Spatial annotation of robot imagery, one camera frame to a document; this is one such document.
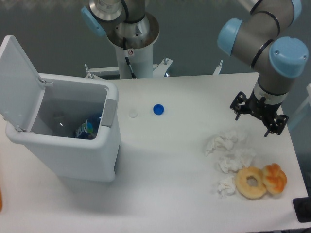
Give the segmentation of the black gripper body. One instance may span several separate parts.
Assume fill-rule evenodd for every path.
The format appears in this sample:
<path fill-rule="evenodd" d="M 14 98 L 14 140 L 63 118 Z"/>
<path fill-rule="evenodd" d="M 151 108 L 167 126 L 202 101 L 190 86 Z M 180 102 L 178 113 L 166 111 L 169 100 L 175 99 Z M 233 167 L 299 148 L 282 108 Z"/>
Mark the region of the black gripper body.
<path fill-rule="evenodd" d="M 266 104 L 266 98 L 261 97 L 257 99 L 255 95 L 251 95 L 245 103 L 245 109 L 248 114 L 263 121 L 264 123 L 271 123 L 277 116 L 279 104 Z"/>

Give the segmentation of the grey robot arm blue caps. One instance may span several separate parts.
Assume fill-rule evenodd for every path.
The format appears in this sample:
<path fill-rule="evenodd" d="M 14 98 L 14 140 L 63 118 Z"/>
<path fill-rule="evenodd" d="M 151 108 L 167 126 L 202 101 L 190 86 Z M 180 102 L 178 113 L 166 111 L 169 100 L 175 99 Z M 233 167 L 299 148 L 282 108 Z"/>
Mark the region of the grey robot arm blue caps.
<path fill-rule="evenodd" d="M 278 115 L 295 79 L 308 60 L 306 45 L 297 38 L 280 37 L 299 17 L 298 0 L 243 0 L 251 18 L 230 19 L 221 29 L 218 47 L 259 74 L 251 96 L 240 92 L 231 109 L 237 116 L 250 114 L 262 121 L 267 133 L 281 134 L 288 121 Z M 153 66 L 153 44 L 159 23 L 143 0 L 91 0 L 81 9 L 86 25 L 114 45 L 122 79 L 152 78 L 161 74 Z"/>

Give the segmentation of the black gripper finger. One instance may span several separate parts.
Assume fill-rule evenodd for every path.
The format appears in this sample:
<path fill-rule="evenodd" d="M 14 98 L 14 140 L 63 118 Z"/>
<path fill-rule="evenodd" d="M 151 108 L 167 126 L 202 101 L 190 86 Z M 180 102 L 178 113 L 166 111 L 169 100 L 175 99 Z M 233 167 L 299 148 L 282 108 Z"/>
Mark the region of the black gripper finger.
<path fill-rule="evenodd" d="M 237 121 L 242 114 L 248 114 L 248 105 L 247 105 L 248 98 L 246 95 L 240 91 L 236 97 L 233 99 L 230 109 L 234 111 L 236 114 L 235 120 Z"/>
<path fill-rule="evenodd" d="M 263 124 L 267 128 L 264 137 L 267 137 L 268 134 L 281 135 L 283 132 L 289 117 L 287 115 L 276 115 L 275 117 L 268 116 L 263 118 Z"/>

